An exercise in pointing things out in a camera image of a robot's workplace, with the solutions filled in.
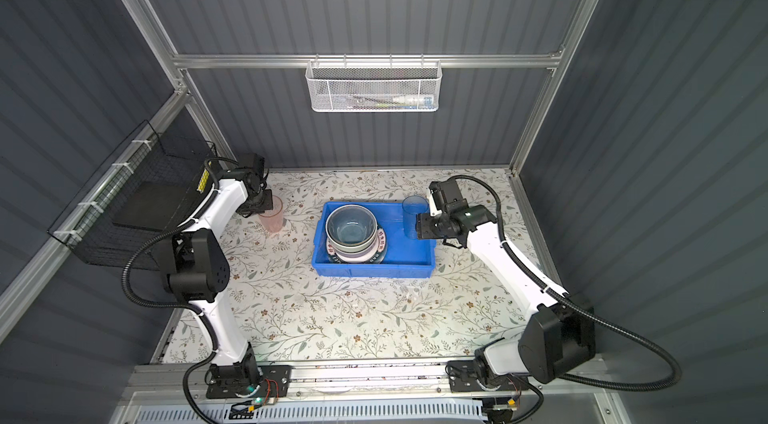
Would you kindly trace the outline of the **pink translucent plastic cup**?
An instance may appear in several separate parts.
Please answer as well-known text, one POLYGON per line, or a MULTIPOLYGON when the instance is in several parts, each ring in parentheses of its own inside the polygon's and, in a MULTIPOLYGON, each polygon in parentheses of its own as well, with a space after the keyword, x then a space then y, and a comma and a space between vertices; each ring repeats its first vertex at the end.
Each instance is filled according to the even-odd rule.
POLYGON ((258 215, 259 221, 268 233, 277 233, 284 226, 284 204, 278 196, 272 197, 272 209, 258 215))

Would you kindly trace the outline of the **blue translucent plastic cup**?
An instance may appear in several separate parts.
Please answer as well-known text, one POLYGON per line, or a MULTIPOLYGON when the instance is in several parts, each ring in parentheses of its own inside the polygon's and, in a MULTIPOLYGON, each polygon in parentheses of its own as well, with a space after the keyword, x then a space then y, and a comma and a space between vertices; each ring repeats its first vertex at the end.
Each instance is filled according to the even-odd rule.
POLYGON ((417 240, 419 215, 429 211, 428 201, 421 196, 409 196, 402 202, 403 231, 408 239, 417 240))

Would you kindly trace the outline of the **blue plastic bin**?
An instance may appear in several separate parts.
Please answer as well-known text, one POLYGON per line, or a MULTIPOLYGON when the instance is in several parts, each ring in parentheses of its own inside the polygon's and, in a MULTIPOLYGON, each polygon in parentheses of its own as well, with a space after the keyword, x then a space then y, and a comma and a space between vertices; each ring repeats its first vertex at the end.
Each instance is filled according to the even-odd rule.
POLYGON ((372 211, 386 236, 387 249, 378 263, 336 263, 326 249, 325 224, 330 214, 349 202, 329 201, 318 220, 311 265, 318 275, 339 278, 426 279, 436 266, 436 242, 410 239, 404 232, 404 213, 397 202, 355 202, 372 211))

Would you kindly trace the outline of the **white plate dark green rim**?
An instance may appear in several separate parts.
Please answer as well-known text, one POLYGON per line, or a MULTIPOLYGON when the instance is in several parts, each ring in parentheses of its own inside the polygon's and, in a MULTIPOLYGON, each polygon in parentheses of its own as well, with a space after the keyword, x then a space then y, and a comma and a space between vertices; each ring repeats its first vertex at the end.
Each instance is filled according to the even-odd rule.
POLYGON ((330 238, 326 239, 328 259, 334 264, 375 264, 380 263, 387 252, 387 238, 384 230, 378 228, 368 247, 358 253, 344 253, 338 250, 330 238))

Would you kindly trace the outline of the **dark blue ceramic bowl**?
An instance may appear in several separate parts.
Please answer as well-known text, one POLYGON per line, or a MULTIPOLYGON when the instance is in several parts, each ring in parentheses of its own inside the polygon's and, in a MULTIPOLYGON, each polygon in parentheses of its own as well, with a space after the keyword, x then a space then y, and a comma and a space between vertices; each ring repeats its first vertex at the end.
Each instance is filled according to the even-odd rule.
POLYGON ((327 236, 342 247, 359 247, 367 244, 375 235, 378 223, 367 208, 348 204, 330 213, 326 220, 327 236))

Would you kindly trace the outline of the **green ceramic bowl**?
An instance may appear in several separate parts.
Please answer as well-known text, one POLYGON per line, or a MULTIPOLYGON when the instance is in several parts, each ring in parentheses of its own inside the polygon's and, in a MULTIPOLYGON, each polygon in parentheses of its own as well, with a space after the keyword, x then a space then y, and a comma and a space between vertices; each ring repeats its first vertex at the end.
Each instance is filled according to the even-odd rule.
POLYGON ((375 237, 377 229, 349 225, 331 228, 327 238, 330 238, 337 249, 345 252, 356 252, 364 249, 375 237))

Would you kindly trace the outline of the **pink ceramic bowl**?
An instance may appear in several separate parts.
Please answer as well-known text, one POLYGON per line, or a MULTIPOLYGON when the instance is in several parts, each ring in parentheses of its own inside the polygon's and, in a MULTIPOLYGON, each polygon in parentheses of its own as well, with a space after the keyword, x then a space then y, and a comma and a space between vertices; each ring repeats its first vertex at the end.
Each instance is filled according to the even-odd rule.
POLYGON ((356 252, 345 252, 337 249, 330 241, 326 242, 326 251, 329 259, 333 262, 362 264, 379 262, 387 251, 385 241, 378 238, 373 239, 364 249, 356 252))

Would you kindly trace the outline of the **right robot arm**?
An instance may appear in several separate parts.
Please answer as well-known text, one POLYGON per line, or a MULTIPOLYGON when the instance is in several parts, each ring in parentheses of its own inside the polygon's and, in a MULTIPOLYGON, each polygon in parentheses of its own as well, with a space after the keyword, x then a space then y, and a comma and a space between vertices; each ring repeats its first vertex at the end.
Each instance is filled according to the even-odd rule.
POLYGON ((460 176, 429 185, 429 211, 417 216, 420 240, 453 240, 492 271, 518 304, 524 320, 517 338, 500 338, 475 353, 479 378, 526 374, 549 383, 590 361, 596 354, 594 322, 549 295, 567 292, 548 278, 503 230, 500 210, 471 206, 460 176))

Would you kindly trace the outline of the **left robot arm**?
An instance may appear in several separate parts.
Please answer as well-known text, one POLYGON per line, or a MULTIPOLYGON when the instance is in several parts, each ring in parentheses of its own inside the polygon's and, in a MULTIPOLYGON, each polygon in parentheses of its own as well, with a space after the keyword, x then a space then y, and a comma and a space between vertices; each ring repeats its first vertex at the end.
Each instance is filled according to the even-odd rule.
POLYGON ((233 215, 249 217, 273 208, 265 159, 247 154, 231 169, 222 158, 206 160, 194 211, 158 244, 165 291, 195 309, 194 319, 213 352, 207 365, 208 396, 250 397, 263 381, 252 346, 244 337, 229 302, 231 269, 219 238, 233 215))

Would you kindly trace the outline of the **yellow tag on basket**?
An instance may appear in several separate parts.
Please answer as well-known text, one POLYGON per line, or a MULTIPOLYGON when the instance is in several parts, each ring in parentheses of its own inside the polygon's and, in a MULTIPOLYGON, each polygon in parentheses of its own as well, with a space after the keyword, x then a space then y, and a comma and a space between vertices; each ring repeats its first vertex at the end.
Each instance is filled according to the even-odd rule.
POLYGON ((205 194, 213 187, 212 171, 210 168, 210 161, 206 160, 203 163, 202 172, 196 185, 196 191, 199 194, 205 194))

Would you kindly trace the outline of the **white marker in basket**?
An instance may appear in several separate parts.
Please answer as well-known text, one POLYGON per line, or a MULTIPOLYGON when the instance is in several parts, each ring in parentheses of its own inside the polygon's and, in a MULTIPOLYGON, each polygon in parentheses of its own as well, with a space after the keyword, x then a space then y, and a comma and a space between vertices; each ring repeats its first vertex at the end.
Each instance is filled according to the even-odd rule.
POLYGON ((389 106, 406 109, 432 109, 434 107, 434 97, 432 95, 401 95, 391 96, 385 99, 384 103, 389 106))

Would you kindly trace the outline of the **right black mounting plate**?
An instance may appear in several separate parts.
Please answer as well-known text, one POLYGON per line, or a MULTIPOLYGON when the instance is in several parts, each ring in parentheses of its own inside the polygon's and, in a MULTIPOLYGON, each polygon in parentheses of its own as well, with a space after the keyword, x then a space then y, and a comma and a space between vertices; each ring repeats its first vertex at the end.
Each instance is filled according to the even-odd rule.
POLYGON ((530 389, 526 375, 493 373, 484 361, 452 360, 445 365, 453 393, 506 392, 517 394, 530 389))

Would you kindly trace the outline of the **black mounting plate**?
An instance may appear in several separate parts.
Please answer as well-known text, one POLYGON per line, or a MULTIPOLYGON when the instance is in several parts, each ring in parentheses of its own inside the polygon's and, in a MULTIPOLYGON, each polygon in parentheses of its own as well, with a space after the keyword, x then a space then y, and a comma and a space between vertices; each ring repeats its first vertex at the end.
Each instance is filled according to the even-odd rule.
POLYGON ((254 370, 240 366, 211 365, 205 375, 208 399, 283 398, 287 395, 293 368, 288 365, 259 365, 254 370))
POLYGON ((484 361, 452 360, 445 365, 453 393, 506 392, 517 394, 530 389, 526 375, 493 373, 484 361))

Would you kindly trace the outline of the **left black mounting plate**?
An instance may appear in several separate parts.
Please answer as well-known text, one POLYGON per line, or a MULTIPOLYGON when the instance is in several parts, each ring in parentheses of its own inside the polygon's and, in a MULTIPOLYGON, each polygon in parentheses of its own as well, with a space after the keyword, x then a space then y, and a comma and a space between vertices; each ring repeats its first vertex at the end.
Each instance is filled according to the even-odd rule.
POLYGON ((211 365, 205 375, 208 399, 283 398, 287 395, 293 368, 288 365, 259 365, 254 370, 240 366, 211 365))

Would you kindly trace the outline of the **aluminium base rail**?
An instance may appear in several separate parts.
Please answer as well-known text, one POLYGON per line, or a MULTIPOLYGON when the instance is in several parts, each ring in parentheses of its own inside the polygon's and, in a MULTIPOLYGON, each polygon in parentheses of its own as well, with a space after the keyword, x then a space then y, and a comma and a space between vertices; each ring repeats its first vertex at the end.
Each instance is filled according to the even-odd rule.
POLYGON ((209 399, 200 371, 190 391, 218 423, 627 423, 615 391, 531 377, 479 383, 468 359, 428 357, 269 362, 269 402, 209 399))

